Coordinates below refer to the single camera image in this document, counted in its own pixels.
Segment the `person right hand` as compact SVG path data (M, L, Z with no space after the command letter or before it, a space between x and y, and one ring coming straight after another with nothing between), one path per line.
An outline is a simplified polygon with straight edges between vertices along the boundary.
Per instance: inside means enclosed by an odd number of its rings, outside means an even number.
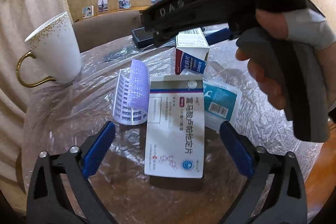
M335 109L335 33L327 20L311 9L295 10L284 13L272 13L256 10L256 20L260 26L279 42L287 40L304 43L314 48L318 63L322 69L326 86L327 105L329 111ZM283 73L280 71L276 55L266 39L264 32L256 34L250 30L252 38L244 34L238 39L243 46L236 51L236 58L240 61L248 60L248 71L258 82L268 101L278 110L286 106L285 92L281 84Z

